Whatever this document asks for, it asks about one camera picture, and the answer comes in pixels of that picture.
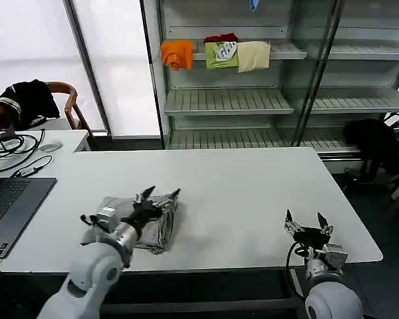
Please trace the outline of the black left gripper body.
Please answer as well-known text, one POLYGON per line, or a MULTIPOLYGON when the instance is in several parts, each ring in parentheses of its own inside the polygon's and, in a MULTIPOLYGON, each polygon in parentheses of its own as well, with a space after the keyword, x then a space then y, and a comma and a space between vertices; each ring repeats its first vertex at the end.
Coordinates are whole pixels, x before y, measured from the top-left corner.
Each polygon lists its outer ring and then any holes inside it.
POLYGON ((133 203, 133 212, 121 221, 132 226, 137 233, 141 233, 147 223, 160 218, 160 208, 150 199, 133 203))

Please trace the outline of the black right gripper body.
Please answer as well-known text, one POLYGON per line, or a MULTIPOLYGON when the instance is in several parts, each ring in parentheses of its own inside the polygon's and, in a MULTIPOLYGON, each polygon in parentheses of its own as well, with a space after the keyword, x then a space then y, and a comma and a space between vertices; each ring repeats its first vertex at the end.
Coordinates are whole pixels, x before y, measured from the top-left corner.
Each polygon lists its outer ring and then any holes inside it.
POLYGON ((303 227, 301 231, 294 232, 293 239, 306 248, 321 249, 325 244, 329 243, 330 236, 322 233, 321 229, 303 227))

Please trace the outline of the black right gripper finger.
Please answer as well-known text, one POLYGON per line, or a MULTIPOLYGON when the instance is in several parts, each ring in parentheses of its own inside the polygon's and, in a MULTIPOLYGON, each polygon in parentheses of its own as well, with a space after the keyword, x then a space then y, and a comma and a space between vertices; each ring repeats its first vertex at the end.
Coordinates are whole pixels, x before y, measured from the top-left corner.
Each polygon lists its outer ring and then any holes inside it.
POLYGON ((293 217, 292 217, 289 209, 287 209, 287 212, 286 212, 284 228, 285 228, 286 232, 288 232, 288 234, 290 234, 290 235, 294 235, 295 233, 303 232, 303 228, 297 222, 295 222, 293 220, 293 217))
POLYGON ((334 226, 330 225, 327 219, 321 213, 317 213, 317 217, 321 228, 321 233, 324 235, 332 235, 334 226))

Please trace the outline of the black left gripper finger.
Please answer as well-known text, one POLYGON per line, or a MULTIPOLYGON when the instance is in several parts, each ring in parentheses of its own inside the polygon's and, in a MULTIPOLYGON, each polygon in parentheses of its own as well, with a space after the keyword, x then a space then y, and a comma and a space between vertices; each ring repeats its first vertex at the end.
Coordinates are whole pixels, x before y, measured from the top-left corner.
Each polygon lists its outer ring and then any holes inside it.
POLYGON ((134 205, 146 205, 146 204, 153 204, 154 202, 150 199, 150 196, 155 189, 155 185, 143 190, 143 192, 136 195, 133 200, 134 205))
POLYGON ((181 189, 178 188, 173 192, 163 195, 154 195, 152 197, 153 204, 160 208, 162 213, 175 212, 179 205, 179 193, 181 189))

